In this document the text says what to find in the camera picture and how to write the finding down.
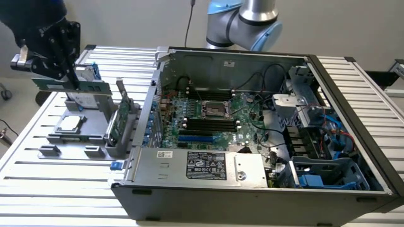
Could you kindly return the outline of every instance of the gray floor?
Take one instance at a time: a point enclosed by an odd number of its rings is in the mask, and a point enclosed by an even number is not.
[[[0,119],[7,121],[12,129],[20,133],[39,110],[36,104],[38,88],[30,79],[0,78],[0,83],[12,92],[11,100],[4,101],[0,98]],[[3,128],[6,128],[6,124],[0,122],[0,129]],[[7,135],[12,140],[16,139],[11,131],[7,132]],[[6,151],[7,147],[0,144],[0,157]]]

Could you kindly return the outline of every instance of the warning label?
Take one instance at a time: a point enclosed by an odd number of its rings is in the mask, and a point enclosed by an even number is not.
[[[199,180],[226,181],[226,154],[188,152],[187,177]]]

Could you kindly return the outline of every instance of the blue latch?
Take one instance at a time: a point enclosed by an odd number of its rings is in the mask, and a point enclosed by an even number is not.
[[[351,190],[355,189],[356,182],[346,183],[344,185],[324,185],[322,176],[319,175],[302,175],[299,177],[300,186],[303,188],[314,189],[340,189]]]
[[[143,137],[143,145],[147,145],[150,143],[150,138],[147,136]]]
[[[156,107],[158,107],[158,102],[154,101],[154,102],[152,102],[152,109],[155,109]]]
[[[111,163],[110,169],[111,170],[122,170],[123,166],[124,166],[124,164],[122,162],[115,161],[115,162]]]
[[[148,121],[146,126],[147,126],[148,128],[151,128],[151,127],[154,126],[154,122],[152,122],[152,121]]]
[[[151,130],[151,129],[146,129],[146,130],[144,130],[144,135],[148,136],[148,135],[151,135],[151,134],[152,134],[152,130]]]

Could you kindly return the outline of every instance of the blue cable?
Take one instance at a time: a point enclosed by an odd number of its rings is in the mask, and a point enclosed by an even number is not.
[[[326,115],[326,119],[328,121],[332,121],[334,123],[336,123],[336,125],[339,126],[339,128],[342,128],[342,126],[343,126],[342,122],[339,122],[336,119],[334,119],[331,116],[327,116],[327,115]]]
[[[338,158],[339,158],[340,153],[342,153],[340,151],[336,151],[336,152],[335,152],[334,159],[338,159]]]

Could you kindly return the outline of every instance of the black cable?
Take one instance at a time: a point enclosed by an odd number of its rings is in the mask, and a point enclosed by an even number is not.
[[[263,80],[264,80],[263,74],[260,72],[255,72],[252,74],[252,76],[248,78],[248,80],[239,87],[236,87],[235,90],[239,90],[242,87],[244,87],[244,85],[247,85],[247,83],[251,81],[251,79],[254,78],[255,75],[260,76],[263,78]]]
[[[3,123],[7,125],[8,129],[19,136],[19,134],[18,134],[16,131],[11,128],[11,126],[8,125],[8,123],[6,122],[6,120],[2,120],[2,119],[0,119],[0,122],[3,122]]]
[[[175,89],[176,91],[179,91],[179,82],[180,82],[180,80],[182,80],[183,78],[187,78],[187,79],[188,79],[188,82],[191,81],[191,78],[190,78],[188,75],[180,76],[180,77],[178,78],[178,82],[176,82],[176,89]]]
[[[263,145],[263,143],[262,143],[262,139],[263,139],[263,137],[260,137],[260,139],[259,139],[259,144],[260,144],[260,146],[264,147],[264,148],[275,148],[275,147],[279,147],[279,146],[282,146],[282,145],[286,145],[286,143],[280,143],[280,144],[276,144],[276,145],[274,145],[274,146],[266,146],[266,145]]]
[[[270,99],[271,99],[271,98],[267,98],[267,99],[264,99],[264,100],[256,102],[255,105],[252,106],[252,108],[250,109],[250,113],[248,113],[250,122],[251,122],[252,126],[256,127],[258,129],[262,129],[262,130],[266,130],[266,131],[275,131],[275,132],[280,133],[282,135],[284,135],[283,132],[279,131],[279,130],[276,130],[276,129],[267,129],[267,128],[263,128],[263,127],[258,126],[258,125],[252,122],[252,119],[251,119],[251,113],[252,113],[252,110],[254,110],[254,108],[256,107],[256,105],[258,105],[260,102],[266,102],[266,101],[270,100]]]
[[[320,126],[316,126],[315,128],[316,128],[316,129],[323,130],[323,132],[326,132],[326,133],[327,133],[327,135],[328,135],[330,139],[334,137],[332,132],[331,132],[331,131],[330,131],[327,128],[320,127]]]
[[[271,65],[267,66],[267,68],[266,68],[266,70],[264,70],[264,74],[263,74],[263,76],[264,76],[264,77],[263,77],[263,80],[266,80],[266,76],[267,76],[268,69],[270,69],[272,66],[279,66],[279,67],[283,69],[283,71],[284,71],[284,81],[283,81],[283,83],[282,83],[282,85],[280,85],[280,90],[282,90],[282,89],[283,89],[283,85],[284,85],[286,81],[288,80],[287,71],[286,71],[286,68],[283,67],[282,64],[274,63],[274,64],[271,64]]]
[[[194,5],[191,4],[191,13],[190,13],[188,26],[187,26],[184,47],[187,47],[187,40],[188,40],[188,32],[190,32],[190,25],[191,25],[191,19],[192,19],[192,12],[194,12]]]
[[[279,64],[279,63],[274,63],[274,64],[271,64],[271,65],[267,66],[266,71],[264,71],[264,74],[263,74],[263,75],[264,75],[264,78],[266,78],[266,76],[267,76],[268,69],[270,69],[272,66],[279,66],[279,67],[283,69],[283,71],[284,71],[284,79],[286,79],[286,81],[287,81],[287,80],[288,80],[288,77],[287,77],[286,68],[284,68],[284,66],[283,66],[282,64]]]

